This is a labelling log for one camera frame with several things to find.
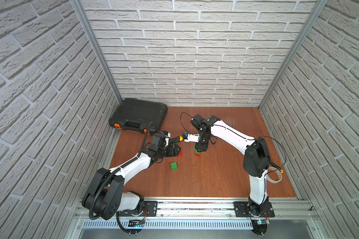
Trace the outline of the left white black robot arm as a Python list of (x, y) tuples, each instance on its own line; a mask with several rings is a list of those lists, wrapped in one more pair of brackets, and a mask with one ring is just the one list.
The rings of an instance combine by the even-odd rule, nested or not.
[(134, 192), (124, 193), (125, 184), (160, 159), (179, 156), (181, 148), (178, 143), (184, 140), (184, 136), (171, 138), (169, 132), (163, 131), (155, 133), (151, 142), (146, 140), (147, 135), (130, 160), (111, 169), (96, 171), (82, 197), (82, 206), (89, 210), (91, 220), (109, 220), (121, 211), (140, 216), (144, 211), (144, 197)]

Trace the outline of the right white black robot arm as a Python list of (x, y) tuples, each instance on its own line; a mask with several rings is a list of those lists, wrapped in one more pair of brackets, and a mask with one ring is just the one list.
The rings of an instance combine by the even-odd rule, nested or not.
[(198, 153), (207, 151), (211, 138), (215, 137), (229, 143), (244, 155), (243, 168), (250, 182), (249, 208), (261, 211), (269, 202), (267, 174), (271, 157), (266, 140), (243, 134), (216, 116), (205, 119), (195, 115), (190, 123), (198, 130), (198, 134), (189, 133), (185, 141), (194, 142)]

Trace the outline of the yellow black utility knife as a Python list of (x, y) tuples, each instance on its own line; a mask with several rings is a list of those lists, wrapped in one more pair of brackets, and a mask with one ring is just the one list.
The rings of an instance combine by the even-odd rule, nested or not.
[(183, 136), (180, 135), (177, 137), (170, 138), (169, 143), (172, 144), (172, 143), (178, 143), (181, 141), (183, 141)]

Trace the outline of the black plastic tool case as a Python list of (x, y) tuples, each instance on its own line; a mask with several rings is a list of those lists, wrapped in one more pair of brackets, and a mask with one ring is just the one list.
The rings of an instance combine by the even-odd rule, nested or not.
[(168, 107), (164, 103), (125, 98), (111, 115), (108, 123), (121, 130), (132, 130), (153, 135), (160, 131)]

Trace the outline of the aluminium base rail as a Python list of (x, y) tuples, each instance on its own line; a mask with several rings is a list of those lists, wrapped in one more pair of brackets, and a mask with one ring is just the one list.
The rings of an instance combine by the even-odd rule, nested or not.
[(143, 211), (116, 213), (109, 220), (90, 220), (88, 210), (78, 206), (69, 229), (78, 235), (83, 229), (195, 229), (253, 230), (280, 221), (305, 221), (311, 231), (322, 229), (320, 217), (307, 200), (272, 198), (260, 216), (249, 212), (244, 198), (147, 197)]

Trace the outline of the yellow handled screwdriver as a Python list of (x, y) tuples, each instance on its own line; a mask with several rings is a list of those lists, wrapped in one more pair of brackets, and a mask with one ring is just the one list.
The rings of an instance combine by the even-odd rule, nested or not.
[(278, 166), (273, 162), (271, 162), (270, 165), (274, 168), (274, 171), (278, 171), (280, 174), (284, 173), (283, 166)]

